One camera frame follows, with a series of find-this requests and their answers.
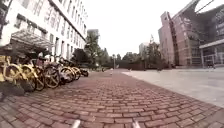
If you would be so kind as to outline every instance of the window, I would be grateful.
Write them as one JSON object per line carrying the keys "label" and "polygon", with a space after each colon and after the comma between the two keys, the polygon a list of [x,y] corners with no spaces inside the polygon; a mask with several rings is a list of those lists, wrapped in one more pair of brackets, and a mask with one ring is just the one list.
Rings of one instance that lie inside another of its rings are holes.
{"label": "window", "polygon": [[74,17],[74,14],[75,14],[75,6],[73,6],[73,9],[72,9],[72,18]]}
{"label": "window", "polygon": [[78,0],[78,2],[77,2],[77,7],[79,7],[79,2],[80,2],[80,1]]}
{"label": "window", "polygon": [[51,20],[50,20],[50,25],[52,28],[54,28],[55,20],[56,20],[56,15],[57,12],[55,9],[52,10],[52,15],[51,15]]}
{"label": "window", "polygon": [[56,40],[55,40],[55,47],[54,47],[54,55],[57,55],[57,53],[58,53],[58,40],[59,40],[59,38],[56,37]]}
{"label": "window", "polygon": [[77,33],[76,33],[76,31],[74,31],[74,40],[73,40],[73,43],[75,44],[75,42],[76,42],[76,37],[77,37]]}
{"label": "window", "polygon": [[82,18],[80,19],[80,25],[82,25]]}
{"label": "window", "polygon": [[86,33],[86,25],[84,24],[84,34]]}
{"label": "window", "polygon": [[78,14],[78,12],[77,12],[77,10],[75,11],[75,21],[77,20],[77,14]]}
{"label": "window", "polygon": [[33,10],[34,11],[34,15],[38,15],[39,16],[40,10],[41,10],[41,8],[43,6],[43,3],[44,3],[44,0],[36,1],[35,6],[34,6],[34,10]]}
{"label": "window", "polygon": [[77,34],[77,37],[76,37],[76,45],[78,46],[78,41],[79,41],[79,35]]}
{"label": "window", "polygon": [[72,41],[72,36],[73,36],[73,29],[71,28],[71,35],[70,35],[71,41]]}
{"label": "window", "polygon": [[62,41],[61,42],[61,55],[63,56],[63,54],[64,54],[64,46],[65,45],[65,42],[64,41]]}
{"label": "window", "polygon": [[43,31],[41,31],[41,37],[42,38],[45,38],[46,37],[46,34]]}
{"label": "window", "polygon": [[68,24],[67,39],[69,38],[69,32],[70,32],[70,25]]}
{"label": "window", "polygon": [[71,53],[73,53],[73,46],[71,46]]}
{"label": "window", "polygon": [[30,0],[24,0],[23,3],[22,3],[22,6],[23,6],[24,8],[27,8],[28,5],[29,5],[29,3],[30,3]]}
{"label": "window", "polygon": [[79,11],[81,12],[81,9],[82,9],[82,2],[81,2],[81,4],[80,4],[80,6],[79,6]]}
{"label": "window", "polygon": [[16,19],[16,23],[15,23],[14,26],[15,26],[16,28],[20,28],[21,23],[22,23],[22,20],[17,18],[17,19]]}
{"label": "window", "polygon": [[60,20],[61,20],[61,15],[60,13],[58,12],[58,16],[57,16],[57,20],[56,20],[56,30],[58,31],[58,28],[59,28],[59,24],[60,24]]}
{"label": "window", "polygon": [[69,55],[70,55],[70,52],[69,52],[69,44],[67,44],[67,59],[69,59]]}
{"label": "window", "polygon": [[65,6],[65,4],[66,4],[66,1],[67,1],[67,0],[65,0],[65,1],[64,1],[64,3],[63,3],[63,6]]}
{"label": "window", "polygon": [[78,15],[78,21],[77,21],[78,24],[79,24],[79,20],[80,20],[80,15]]}
{"label": "window", "polygon": [[44,22],[46,22],[46,23],[49,22],[49,20],[50,20],[50,15],[51,15],[51,13],[52,13],[52,10],[53,10],[53,8],[52,8],[52,6],[50,6],[50,4],[49,4],[48,10],[46,11],[46,14],[45,14],[45,17],[44,17]]}
{"label": "window", "polygon": [[[54,35],[50,34],[50,42],[53,43],[53,40],[54,40]],[[51,45],[48,47],[48,50],[50,52],[52,52],[52,46]]]}
{"label": "window", "polygon": [[61,34],[62,35],[64,35],[64,32],[65,32],[65,24],[66,24],[66,20],[64,19],[64,23],[63,23],[62,28],[61,28]]}
{"label": "window", "polygon": [[72,1],[70,0],[70,1],[69,1],[69,4],[68,4],[68,10],[67,10],[68,13],[69,13],[69,11],[70,11],[71,4],[72,4]]}
{"label": "window", "polygon": [[27,25],[27,30],[29,31],[29,32],[31,32],[31,33],[34,33],[34,30],[35,30],[35,28],[32,26],[32,24],[31,23],[27,23],[28,25]]}

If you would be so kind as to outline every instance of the railing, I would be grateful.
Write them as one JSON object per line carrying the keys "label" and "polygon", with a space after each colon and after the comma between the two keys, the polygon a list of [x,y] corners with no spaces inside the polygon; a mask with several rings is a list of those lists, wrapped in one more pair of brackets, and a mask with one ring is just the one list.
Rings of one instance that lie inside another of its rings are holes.
{"label": "railing", "polygon": [[204,63],[224,64],[224,52],[203,56]]}

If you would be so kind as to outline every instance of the awning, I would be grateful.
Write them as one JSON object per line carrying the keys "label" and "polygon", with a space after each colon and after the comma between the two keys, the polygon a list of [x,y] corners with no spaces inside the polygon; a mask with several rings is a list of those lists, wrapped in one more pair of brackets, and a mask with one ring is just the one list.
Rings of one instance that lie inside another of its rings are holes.
{"label": "awning", "polygon": [[20,30],[12,34],[11,38],[13,40],[23,42],[26,45],[30,45],[33,47],[40,47],[40,48],[48,48],[54,47],[53,43],[44,39],[34,33],[29,32],[28,30]]}

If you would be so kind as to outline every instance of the red brick paving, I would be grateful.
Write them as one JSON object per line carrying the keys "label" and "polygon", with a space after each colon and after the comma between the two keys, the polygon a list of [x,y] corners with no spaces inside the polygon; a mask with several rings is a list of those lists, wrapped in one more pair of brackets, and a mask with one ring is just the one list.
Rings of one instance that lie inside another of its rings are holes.
{"label": "red brick paving", "polygon": [[224,110],[116,72],[0,103],[2,128],[221,128]]}

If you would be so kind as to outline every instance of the white building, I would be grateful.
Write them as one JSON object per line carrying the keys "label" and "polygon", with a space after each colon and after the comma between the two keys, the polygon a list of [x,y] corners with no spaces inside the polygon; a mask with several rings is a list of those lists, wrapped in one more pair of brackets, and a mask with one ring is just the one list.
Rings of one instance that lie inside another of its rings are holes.
{"label": "white building", "polygon": [[53,55],[70,58],[75,48],[85,46],[87,18],[81,0],[13,0],[0,46],[12,41],[51,42],[48,50]]}

